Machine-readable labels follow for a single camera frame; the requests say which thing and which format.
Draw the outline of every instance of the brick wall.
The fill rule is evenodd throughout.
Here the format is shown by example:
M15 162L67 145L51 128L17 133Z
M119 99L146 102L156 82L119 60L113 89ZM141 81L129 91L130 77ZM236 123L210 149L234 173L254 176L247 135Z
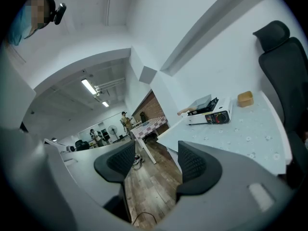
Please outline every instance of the brick wall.
M162 110L162 107L160 107L154 93L151 91L151 93L146 97L146 99L142 102L142 104L139 106L139 108L133 113L133 117L136 121L141 121L140 113L143 111L146 120L165 116L164 111ZM157 129L159 134L162 134L168 129L168 125L164 124L161 127Z

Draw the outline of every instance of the person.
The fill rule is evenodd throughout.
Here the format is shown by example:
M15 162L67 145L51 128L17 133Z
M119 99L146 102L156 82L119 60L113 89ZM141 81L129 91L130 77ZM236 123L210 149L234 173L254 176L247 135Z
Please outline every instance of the person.
M96 141L98 147L104 146L102 138L98 135L97 131L94 131L93 129L90 130L91 137Z
M66 10L65 4L61 3L60 8L63 9L55 24L60 23ZM6 42L19 45L22 40L32 36L37 30L47 26L49 22L53 22L57 13L54 0L28 0L13 20L6 36Z
M126 112L123 111L122 112L122 118L121 118L121 121L122 121L122 124L124 124L125 128L127 129L127 132L128 132L128 135L130 136L131 138L131 134L130 134L130 131L132 130L132 125L130 123L130 121L132 120L132 118L127 118L126 117Z

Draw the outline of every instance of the speckled tabletop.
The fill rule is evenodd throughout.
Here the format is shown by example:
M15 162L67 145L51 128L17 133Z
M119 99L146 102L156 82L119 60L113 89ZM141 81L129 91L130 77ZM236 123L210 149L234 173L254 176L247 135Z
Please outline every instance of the speckled tabletop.
M272 174L284 174L286 161L282 137L273 114L261 93L254 93L254 104L238 107L233 102L228 124L186 125L182 120L159 136L160 144L178 151L178 141L189 141L245 155Z

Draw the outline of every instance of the standing fan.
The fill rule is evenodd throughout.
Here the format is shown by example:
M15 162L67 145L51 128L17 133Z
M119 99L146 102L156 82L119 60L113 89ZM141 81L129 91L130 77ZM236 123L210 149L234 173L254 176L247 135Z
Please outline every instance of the standing fan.
M119 138L117 137L117 135L116 135L117 127L116 127L115 125L109 126L108 132L109 132L110 134L115 135L117 140L119 139Z

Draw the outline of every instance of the wooden floor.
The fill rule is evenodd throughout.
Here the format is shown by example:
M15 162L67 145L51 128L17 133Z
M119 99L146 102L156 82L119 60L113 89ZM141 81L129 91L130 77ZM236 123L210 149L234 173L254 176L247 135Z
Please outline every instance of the wooden floor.
M149 151L157 161L153 164L145 150L136 142L136 153L145 160L138 170L131 169L125 179L126 198L134 221L141 212L155 216L157 223L175 206L176 187L182 183L182 174L165 146L156 139L146 141ZM153 217L141 214L134 226L149 230L155 226Z

